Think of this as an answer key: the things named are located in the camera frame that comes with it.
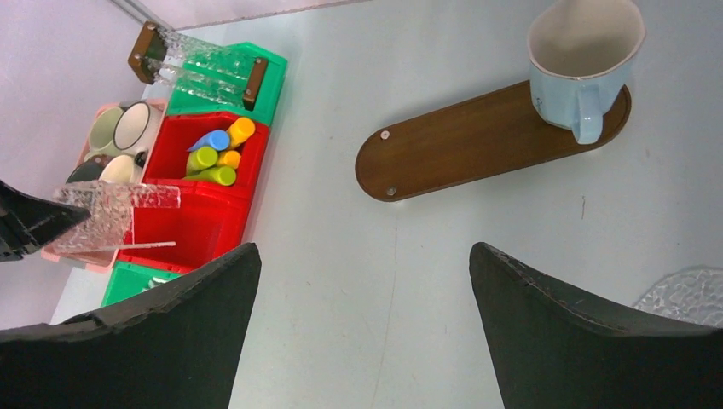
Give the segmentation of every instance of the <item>lime green object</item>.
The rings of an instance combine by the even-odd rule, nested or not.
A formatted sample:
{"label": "lime green object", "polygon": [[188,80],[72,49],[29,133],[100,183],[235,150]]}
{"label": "lime green object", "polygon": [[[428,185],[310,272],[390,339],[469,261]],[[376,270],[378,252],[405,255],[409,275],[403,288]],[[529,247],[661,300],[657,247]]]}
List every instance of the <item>lime green object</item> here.
{"label": "lime green object", "polygon": [[218,161],[218,152],[212,147],[200,147],[191,152],[186,161],[186,175],[212,167]]}
{"label": "lime green object", "polygon": [[149,288],[153,279],[171,281],[180,275],[157,270],[155,268],[137,266],[129,262],[116,262],[111,273],[111,280],[103,297],[102,307],[121,302],[141,294]]}
{"label": "lime green object", "polygon": [[186,176],[187,181],[213,181],[222,186],[231,186],[236,182],[236,171],[230,166],[216,166],[195,175]]}
{"label": "lime green object", "polygon": [[[167,115],[189,115],[196,113],[226,111],[235,113],[236,115],[240,115],[242,117],[251,118],[260,124],[271,126],[271,123],[274,121],[274,114],[276,113],[276,105],[278,104],[279,96],[281,95],[281,86],[284,83],[288,62],[283,57],[262,49],[252,43],[240,43],[229,45],[228,47],[244,54],[249,54],[252,58],[262,57],[269,60],[269,66],[266,69],[266,75],[263,76],[261,89],[259,90],[256,106],[253,111],[247,111],[244,108],[241,95],[239,95],[238,105],[225,105],[217,104],[216,102],[208,101],[199,96],[189,95],[185,92],[174,90],[173,94],[171,94],[171,100],[168,102]],[[235,61],[233,60],[229,59],[215,62],[217,64],[225,65],[229,70],[235,69],[237,71],[242,71],[239,72],[242,76],[247,76],[249,74],[249,72],[246,72],[249,71],[249,68],[242,67],[241,69],[238,69],[235,67]],[[208,77],[222,79],[223,81],[237,85],[242,89],[246,88],[246,80],[231,78],[196,65],[186,64],[184,68],[200,72]]]}

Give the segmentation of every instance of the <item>white object in green bin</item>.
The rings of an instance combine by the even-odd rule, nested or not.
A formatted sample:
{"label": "white object in green bin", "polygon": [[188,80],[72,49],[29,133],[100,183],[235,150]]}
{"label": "white object in green bin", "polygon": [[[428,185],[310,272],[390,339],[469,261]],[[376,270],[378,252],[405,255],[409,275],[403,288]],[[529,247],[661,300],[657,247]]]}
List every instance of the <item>white object in green bin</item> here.
{"label": "white object in green bin", "polygon": [[150,288],[162,285],[179,274],[156,268],[143,267],[129,262],[116,262],[110,283],[103,297],[102,307],[137,296]]}

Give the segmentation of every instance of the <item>wooden board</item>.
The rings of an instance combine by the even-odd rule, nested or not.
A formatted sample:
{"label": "wooden board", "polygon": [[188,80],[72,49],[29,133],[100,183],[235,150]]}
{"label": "wooden board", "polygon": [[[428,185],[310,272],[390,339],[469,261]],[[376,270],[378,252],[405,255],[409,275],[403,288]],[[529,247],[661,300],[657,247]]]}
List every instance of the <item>wooden board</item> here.
{"label": "wooden board", "polygon": [[525,81],[378,130],[356,157],[359,185],[393,202],[591,151],[620,133],[632,106],[623,87],[600,139],[579,145],[544,122],[529,95]]}

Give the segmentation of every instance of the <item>table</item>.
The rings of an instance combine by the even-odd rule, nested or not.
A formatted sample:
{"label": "table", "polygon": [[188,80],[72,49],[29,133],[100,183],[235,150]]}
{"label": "table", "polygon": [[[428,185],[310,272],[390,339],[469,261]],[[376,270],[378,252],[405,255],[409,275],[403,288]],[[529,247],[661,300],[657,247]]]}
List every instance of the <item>table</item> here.
{"label": "table", "polygon": [[375,130],[526,79],[527,27],[550,3],[374,0],[186,32],[290,62],[230,407],[502,407],[468,273],[478,241],[627,305],[723,266],[716,0],[636,2],[633,111],[598,151],[394,204],[356,184]]}

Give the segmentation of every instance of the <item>cup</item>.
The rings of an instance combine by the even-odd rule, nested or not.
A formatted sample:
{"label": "cup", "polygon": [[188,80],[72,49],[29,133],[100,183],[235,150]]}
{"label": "cup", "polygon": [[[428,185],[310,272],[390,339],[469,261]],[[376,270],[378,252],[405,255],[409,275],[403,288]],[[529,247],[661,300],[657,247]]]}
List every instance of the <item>cup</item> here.
{"label": "cup", "polygon": [[110,161],[99,179],[114,183],[138,183],[141,181],[142,172],[143,169],[132,156],[120,155]]}
{"label": "cup", "polygon": [[163,113],[156,107],[137,102],[125,109],[113,132],[113,144],[122,153],[136,156],[148,152],[158,137]]}
{"label": "cup", "polygon": [[90,151],[84,160],[96,155],[120,155],[120,150],[113,143],[113,134],[121,116],[123,116],[123,108],[112,107],[95,119],[93,127],[90,128],[90,135],[88,135],[88,148]]}
{"label": "cup", "polygon": [[631,0],[558,0],[527,36],[535,110],[577,143],[595,143],[644,39]]}

